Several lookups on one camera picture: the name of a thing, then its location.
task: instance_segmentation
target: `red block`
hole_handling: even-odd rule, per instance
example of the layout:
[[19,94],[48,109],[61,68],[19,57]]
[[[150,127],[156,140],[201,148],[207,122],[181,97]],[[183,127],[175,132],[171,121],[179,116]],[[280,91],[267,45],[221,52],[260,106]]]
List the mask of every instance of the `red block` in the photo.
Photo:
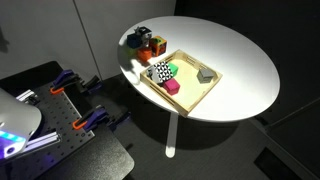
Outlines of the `red block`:
[[163,88],[167,90],[170,95],[174,95],[179,92],[180,84],[174,78],[171,78],[163,83]]
[[152,57],[152,51],[150,48],[141,48],[138,50],[137,56],[141,61],[147,62]]

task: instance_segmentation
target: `table top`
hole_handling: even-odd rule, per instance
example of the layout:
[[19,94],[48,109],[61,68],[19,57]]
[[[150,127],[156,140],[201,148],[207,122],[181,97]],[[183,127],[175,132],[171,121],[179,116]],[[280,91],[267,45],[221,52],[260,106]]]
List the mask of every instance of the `table top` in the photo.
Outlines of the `table top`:
[[[62,68],[57,62],[48,62],[1,79],[0,87],[11,95],[17,96],[28,89],[52,82],[61,71]],[[92,108],[74,88],[66,88],[65,93],[68,94],[80,114],[83,115]],[[67,179],[123,179],[134,167],[132,157],[106,125],[99,125],[93,132],[95,137],[92,140],[42,174],[39,179],[61,177],[67,177]]]
[[130,27],[118,45],[121,71],[147,99],[170,111],[177,111],[144,83],[140,72],[148,65],[128,55],[126,37],[138,26],[167,40],[166,53],[153,57],[149,65],[180,49],[223,74],[220,82],[189,113],[188,118],[228,122],[247,119],[265,111],[280,89],[277,69],[268,55],[255,43],[217,23],[183,16],[165,16],[142,21]]

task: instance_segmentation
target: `black and white checkered block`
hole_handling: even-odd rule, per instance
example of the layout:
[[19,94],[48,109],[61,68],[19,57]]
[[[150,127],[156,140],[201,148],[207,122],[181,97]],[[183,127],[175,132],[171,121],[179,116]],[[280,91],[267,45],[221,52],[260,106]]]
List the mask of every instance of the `black and white checkered block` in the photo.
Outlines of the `black and white checkered block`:
[[154,64],[147,70],[149,76],[155,83],[163,83],[173,77],[173,73],[166,62]]

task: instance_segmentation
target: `gray block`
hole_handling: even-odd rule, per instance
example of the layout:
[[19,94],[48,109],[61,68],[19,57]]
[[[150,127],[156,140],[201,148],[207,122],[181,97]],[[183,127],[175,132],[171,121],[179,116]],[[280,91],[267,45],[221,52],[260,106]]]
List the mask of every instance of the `gray block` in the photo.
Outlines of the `gray block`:
[[209,69],[199,69],[197,74],[200,83],[209,83],[213,78],[213,73]]

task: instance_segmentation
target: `gray carpet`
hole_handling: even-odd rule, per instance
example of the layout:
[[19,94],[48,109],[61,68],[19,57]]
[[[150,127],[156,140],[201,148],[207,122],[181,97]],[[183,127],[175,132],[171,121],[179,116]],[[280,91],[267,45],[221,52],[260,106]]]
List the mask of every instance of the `gray carpet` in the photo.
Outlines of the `gray carpet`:
[[320,177],[320,103],[305,108],[268,132],[290,154]]
[[115,111],[128,108],[131,120],[114,134],[135,161],[126,179],[269,179],[254,161],[265,147],[303,179],[313,179],[251,120],[207,123],[179,118],[174,158],[165,155],[169,113],[145,100],[122,75],[104,81],[89,99]]

